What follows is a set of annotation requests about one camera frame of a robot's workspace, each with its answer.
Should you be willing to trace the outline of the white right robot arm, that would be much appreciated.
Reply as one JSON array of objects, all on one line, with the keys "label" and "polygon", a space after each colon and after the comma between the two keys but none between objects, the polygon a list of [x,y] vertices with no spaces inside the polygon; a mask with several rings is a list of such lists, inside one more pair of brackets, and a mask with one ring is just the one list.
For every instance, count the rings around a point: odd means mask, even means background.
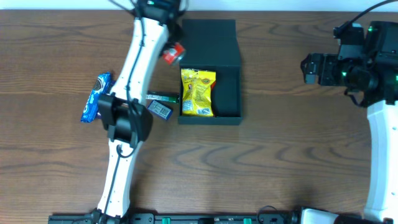
[{"label": "white right robot arm", "polygon": [[337,54],[308,54],[300,69],[306,84],[343,86],[345,96],[367,111],[371,177],[363,218],[305,209],[302,223],[397,223],[397,23],[355,21],[334,28]]}]

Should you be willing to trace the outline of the red soda can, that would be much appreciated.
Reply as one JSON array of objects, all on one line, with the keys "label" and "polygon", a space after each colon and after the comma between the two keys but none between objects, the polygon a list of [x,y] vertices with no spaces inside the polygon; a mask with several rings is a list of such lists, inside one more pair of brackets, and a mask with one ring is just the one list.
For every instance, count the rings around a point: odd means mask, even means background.
[{"label": "red soda can", "polygon": [[162,58],[169,64],[174,65],[179,63],[185,55],[185,48],[180,43],[176,42],[171,47],[166,48],[162,53]]}]

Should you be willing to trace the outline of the red chip bag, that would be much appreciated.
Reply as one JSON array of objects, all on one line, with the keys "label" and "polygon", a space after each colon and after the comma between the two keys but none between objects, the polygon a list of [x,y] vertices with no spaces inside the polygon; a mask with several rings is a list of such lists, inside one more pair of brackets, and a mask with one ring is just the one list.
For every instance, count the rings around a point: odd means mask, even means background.
[{"label": "red chip bag", "polygon": [[213,83],[211,84],[211,90],[214,89],[215,85],[216,85],[216,80],[214,80]]}]

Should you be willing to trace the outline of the yellow snack bag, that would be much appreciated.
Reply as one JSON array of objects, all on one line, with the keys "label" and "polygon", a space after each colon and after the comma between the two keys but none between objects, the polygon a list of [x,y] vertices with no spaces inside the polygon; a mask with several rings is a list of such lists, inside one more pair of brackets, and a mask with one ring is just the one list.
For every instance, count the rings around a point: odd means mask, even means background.
[{"label": "yellow snack bag", "polygon": [[184,116],[214,116],[211,102],[211,84],[216,72],[181,69],[183,85],[182,114]]}]

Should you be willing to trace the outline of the black gift box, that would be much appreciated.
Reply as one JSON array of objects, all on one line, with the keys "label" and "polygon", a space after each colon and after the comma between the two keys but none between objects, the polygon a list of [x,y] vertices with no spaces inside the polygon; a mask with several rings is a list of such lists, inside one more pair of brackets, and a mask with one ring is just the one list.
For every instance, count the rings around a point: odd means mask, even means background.
[{"label": "black gift box", "polygon": [[185,56],[180,69],[216,73],[211,91],[213,117],[184,116],[180,105],[178,123],[237,126],[243,120],[241,91],[242,60],[232,19],[184,19],[181,44]]}]

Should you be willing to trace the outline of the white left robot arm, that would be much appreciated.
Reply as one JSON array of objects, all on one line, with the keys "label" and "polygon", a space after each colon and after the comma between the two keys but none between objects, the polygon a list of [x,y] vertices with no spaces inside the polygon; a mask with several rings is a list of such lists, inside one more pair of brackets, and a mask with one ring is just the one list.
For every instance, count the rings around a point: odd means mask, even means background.
[{"label": "white left robot arm", "polygon": [[181,0],[132,1],[132,42],[121,73],[109,93],[101,94],[98,109],[109,139],[109,162],[98,206],[83,223],[120,223],[130,207],[130,189],[140,148],[148,139],[153,116],[146,94],[160,58],[174,65],[185,55],[177,20],[188,4]]}]

